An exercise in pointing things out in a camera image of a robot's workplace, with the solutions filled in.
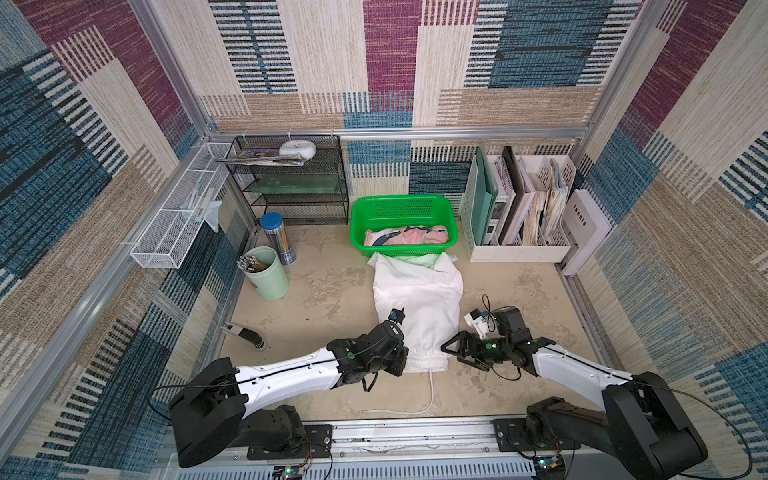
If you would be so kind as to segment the white shirt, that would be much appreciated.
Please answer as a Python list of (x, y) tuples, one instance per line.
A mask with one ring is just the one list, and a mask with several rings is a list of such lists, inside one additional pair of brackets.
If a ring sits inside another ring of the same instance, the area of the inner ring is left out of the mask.
[(464, 293), (461, 272), (446, 253), (411, 257), (374, 254), (373, 298), (380, 320), (393, 309), (404, 313), (401, 328), (409, 349), (406, 373), (441, 373), (449, 368), (449, 355), (441, 346), (460, 326)]

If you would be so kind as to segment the pink shark print shorts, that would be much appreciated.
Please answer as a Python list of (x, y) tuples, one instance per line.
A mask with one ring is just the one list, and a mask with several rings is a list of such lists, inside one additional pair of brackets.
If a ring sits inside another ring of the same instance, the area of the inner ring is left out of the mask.
[(366, 247), (397, 245), (442, 245), (449, 241), (445, 226), (406, 226), (387, 228), (380, 231), (367, 230), (363, 245)]

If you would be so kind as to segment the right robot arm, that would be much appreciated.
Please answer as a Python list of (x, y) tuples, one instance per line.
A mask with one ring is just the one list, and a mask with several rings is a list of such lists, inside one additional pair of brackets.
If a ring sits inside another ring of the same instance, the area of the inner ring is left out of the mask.
[(616, 458), (636, 479), (669, 479), (708, 457), (706, 444), (657, 374), (613, 370), (535, 338), (515, 307), (494, 312), (496, 336), (460, 331), (443, 352), (482, 371), (510, 362), (595, 404), (590, 410), (560, 397), (530, 405), (515, 435), (534, 449), (585, 445)]

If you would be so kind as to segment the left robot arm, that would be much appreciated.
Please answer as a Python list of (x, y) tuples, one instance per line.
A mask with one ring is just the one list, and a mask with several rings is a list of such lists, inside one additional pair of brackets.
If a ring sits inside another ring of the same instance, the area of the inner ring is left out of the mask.
[(408, 355), (402, 322), (402, 311), (393, 310), (367, 334), (271, 365), (213, 361), (168, 405), (179, 466), (195, 467), (231, 447), (297, 452), (307, 435), (287, 399), (357, 383), (370, 391), (374, 384), (366, 376), (401, 375)]

